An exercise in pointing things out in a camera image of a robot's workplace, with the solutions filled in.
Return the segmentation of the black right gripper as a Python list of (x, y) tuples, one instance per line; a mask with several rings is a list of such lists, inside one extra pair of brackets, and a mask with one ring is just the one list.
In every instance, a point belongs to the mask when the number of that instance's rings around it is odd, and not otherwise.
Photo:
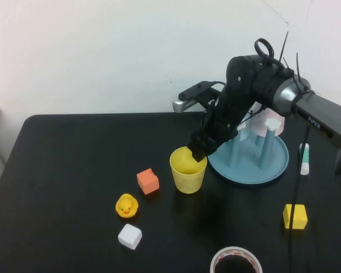
[(235, 126), (217, 116), (216, 107), (209, 105), (201, 120), (201, 127), (193, 133), (188, 149), (196, 162), (216, 152), (217, 148), (238, 135)]

